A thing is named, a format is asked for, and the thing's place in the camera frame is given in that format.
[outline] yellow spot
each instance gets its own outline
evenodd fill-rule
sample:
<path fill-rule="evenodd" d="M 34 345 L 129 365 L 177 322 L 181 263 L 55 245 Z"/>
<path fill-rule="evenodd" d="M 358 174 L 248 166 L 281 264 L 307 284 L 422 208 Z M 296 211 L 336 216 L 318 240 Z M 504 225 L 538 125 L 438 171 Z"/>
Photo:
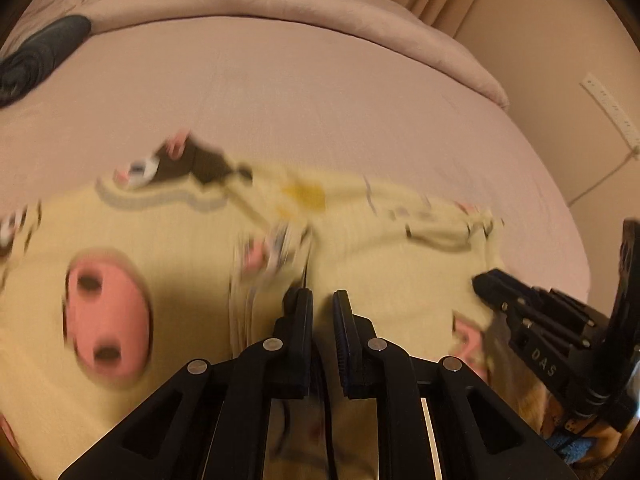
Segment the yellow spot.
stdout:
<path fill-rule="evenodd" d="M 319 184 L 296 182 L 283 187 L 282 192 L 295 200 L 302 209 L 320 213 L 326 210 L 324 189 Z"/>
<path fill-rule="evenodd" d="M 276 212 L 283 220 L 293 220 L 295 215 L 284 209 L 283 206 L 276 206 Z"/>

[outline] black cable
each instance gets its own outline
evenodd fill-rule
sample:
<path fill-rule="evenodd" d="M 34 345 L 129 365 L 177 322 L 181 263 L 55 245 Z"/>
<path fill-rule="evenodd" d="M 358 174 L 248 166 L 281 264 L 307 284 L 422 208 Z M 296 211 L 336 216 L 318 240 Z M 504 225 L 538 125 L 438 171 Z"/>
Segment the black cable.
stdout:
<path fill-rule="evenodd" d="M 571 444 L 573 444 L 576 440 L 578 440 L 580 437 L 584 436 L 585 433 L 587 433 L 587 431 L 589 431 L 590 429 L 592 429 L 598 422 L 600 421 L 600 417 L 597 416 L 596 418 L 594 418 L 589 424 L 587 424 L 584 428 L 582 428 L 578 433 L 574 434 L 574 436 L 572 436 L 569 440 L 567 440 L 564 444 L 561 444 L 558 447 L 554 448 L 554 451 L 556 453 L 558 453 L 558 455 L 560 455 L 561 451 L 567 447 L 569 447 Z"/>
<path fill-rule="evenodd" d="M 575 197 L 572 200 L 569 200 L 569 202 L 567 202 L 566 204 L 571 207 L 572 205 L 574 205 L 576 202 L 578 202 L 578 200 L 580 200 L 582 197 L 588 195 L 591 191 L 593 191 L 594 189 L 596 189 L 598 186 L 600 186 L 601 184 L 604 184 L 607 180 L 609 180 L 612 176 L 614 176 L 617 172 L 619 172 L 622 168 L 624 168 L 626 166 L 626 164 L 630 161 L 632 161 L 636 156 L 640 155 L 640 146 L 635 146 L 631 152 L 627 153 L 626 157 L 624 158 L 624 160 L 622 162 L 620 162 L 620 164 L 618 164 L 615 168 L 613 168 L 613 170 L 609 171 L 609 173 L 607 173 L 605 176 L 603 176 L 599 181 L 597 181 L 595 184 L 593 184 L 592 186 L 588 187 L 586 190 L 584 190 L 582 193 L 580 193 L 580 195 L 578 195 L 577 197 Z"/>
<path fill-rule="evenodd" d="M 280 456 L 282 453 L 282 449 L 284 448 L 284 444 L 287 441 L 287 437 L 291 432 L 291 409 L 287 404 L 286 400 L 281 399 L 280 404 L 282 406 L 282 415 L 284 417 L 284 424 L 282 428 L 282 433 L 280 434 L 280 438 L 278 439 L 278 443 L 271 451 L 272 456 Z"/>
<path fill-rule="evenodd" d="M 329 400 L 329 387 L 326 382 L 326 374 L 322 366 L 322 359 L 316 343 L 311 345 L 311 361 L 315 363 L 320 375 L 322 388 L 322 403 L 324 404 L 324 446 L 326 447 L 326 460 L 328 463 L 329 480 L 338 480 L 338 468 L 335 464 L 334 435 L 331 422 L 331 402 Z"/>
<path fill-rule="evenodd" d="M 309 268 L 309 256 L 306 257 L 305 268 L 302 272 L 302 288 L 306 288 L 306 272 Z"/>

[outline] pig nostril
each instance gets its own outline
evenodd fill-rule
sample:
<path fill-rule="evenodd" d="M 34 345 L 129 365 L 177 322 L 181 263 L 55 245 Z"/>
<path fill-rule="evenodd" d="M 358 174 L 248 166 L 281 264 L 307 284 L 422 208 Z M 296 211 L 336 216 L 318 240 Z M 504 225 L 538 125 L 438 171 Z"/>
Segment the pig nostril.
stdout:
<path fill-rule="evenodd" d="M 82 274 L 78 276 L 78 289 L 90 294 L 100 294 L 102 290 L 102 280 L 99 276 Z"/>
<path fill-rule="evenodd" d="M 94 350 L 94 360 L 101 365 L 116 366 L 120 358 L 120 349 L 115 346 L 99 346 Z"/>

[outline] blue cloth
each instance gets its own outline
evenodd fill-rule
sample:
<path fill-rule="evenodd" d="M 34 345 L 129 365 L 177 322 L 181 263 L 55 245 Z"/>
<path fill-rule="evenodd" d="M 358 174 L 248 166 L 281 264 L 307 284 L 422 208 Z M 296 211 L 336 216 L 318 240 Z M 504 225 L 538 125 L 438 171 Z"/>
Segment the blue cloth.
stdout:
<path fill-rule="evenodd" d="M 546 443 L 549 445 L 549 447 L 557 449 L 558 447 L 562 446 L 562 444 L 564 444 L 567 440 L 573 437 L 574 434 L 570 431 L 567 431 L 565 428 L 556 428 L 554 434 L 546 440 Z M 569 446 L 565 447 L 560 452 L 560 456 L 565 463 L 571 465 L 583 458 L 589 452 L 591 446 L 593 446 L 595 442 L 596 439 L 594 437 L 582 436 Z"/>
<path fill-rule="evenodd" d="M 91 33 L 85 16 L 70 14 L 32 34 L 0 60 L 0 108 L 22 99 L 43 82 Z"/>

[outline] pink pig nose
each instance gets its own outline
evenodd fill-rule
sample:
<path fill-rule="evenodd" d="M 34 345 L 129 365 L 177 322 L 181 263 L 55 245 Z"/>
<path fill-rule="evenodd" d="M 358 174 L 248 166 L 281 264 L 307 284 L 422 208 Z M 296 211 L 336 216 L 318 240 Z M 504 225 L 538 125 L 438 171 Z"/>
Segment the pink pig nose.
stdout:
<path fill-rule="evenodd" d="M 152 341 L 150 305 L 140 277 L 124 259 L 89 254 L 69 269 L 66 336 L 83 367 L 108 380 L 139 375 Z"/>

